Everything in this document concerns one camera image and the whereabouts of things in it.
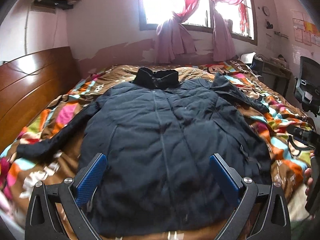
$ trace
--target headboard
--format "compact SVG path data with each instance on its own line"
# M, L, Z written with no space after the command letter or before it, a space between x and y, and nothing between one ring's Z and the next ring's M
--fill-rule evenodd
M56 97L80 80L70 47L35 52L0 66L0 153Z

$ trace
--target black sleeve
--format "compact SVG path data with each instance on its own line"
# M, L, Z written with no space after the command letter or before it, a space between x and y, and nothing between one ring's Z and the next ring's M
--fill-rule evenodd
M268 113L269 109L260 101L247 97L243 92L241 92L234 84L232 84L225 76L220 73L216 73L210 90L216 92L223 99L230 103L246 103L252 108L256 109L260 113Z
M103 107L108 98L108 92L97 98L96 101L84 107L74 118L62 128L51 139L43 140L35 144L19 144L17 146L17 158L26 158L32 160L44 160L53 156L60 150L79 129L86 125L86 123Z

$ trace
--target screw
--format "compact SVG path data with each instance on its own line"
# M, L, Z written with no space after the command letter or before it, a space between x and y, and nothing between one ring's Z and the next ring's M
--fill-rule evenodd
M273 185L275 185L276 187L281 187L281 183L279 181L275 181Z
M36 187L41 187L42 186L42 181L38 181L35 186Z
M64 179L65 184L70 184L72 182L72 178L68 177Z
M244 181L245 183L247 183L247 184L252 183L252 179L250 179L250 178L248 178L248 177L244 177L244 178L243 178L243 181Z

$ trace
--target black puffer jacket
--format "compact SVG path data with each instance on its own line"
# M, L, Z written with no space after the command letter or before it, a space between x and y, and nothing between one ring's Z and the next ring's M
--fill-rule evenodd
M89 120L79 168L98 152L110 166L88 215L100 234L200 228L230 215L209 170L213 153L241 176L271 183L267 145L234 103L268 112L218 73L213 82L179 83L175 70L140 68L133 82L109 89L52 139L19 145L17 152L25 158L52 155Z

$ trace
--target window frame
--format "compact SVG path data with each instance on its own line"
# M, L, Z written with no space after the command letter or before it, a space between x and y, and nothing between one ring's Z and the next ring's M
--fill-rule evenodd
M231 33L231 37L233 39L249 42L253 45L258 45L258 32L257 32L257 17L256 17L256 10L254 6L254 1L251 0L251 7L252 7L252 18L253 18L253 35L254 39L250 39L248 37L244 37L242 35L239 35L237 33ZM212 15L213 10L212 6L210 6L210 16ZM197 25L189 25L189 24L183 24L182 25L188 30L188 31L195 31L195 32L205 32L205 33L212 33L213 28L205 27L205 26L197 26ZM158 27L158 24L155 23L147 23L147 17L144 10L143 0L139 0L139 28L140 31L151 31L156 30Z

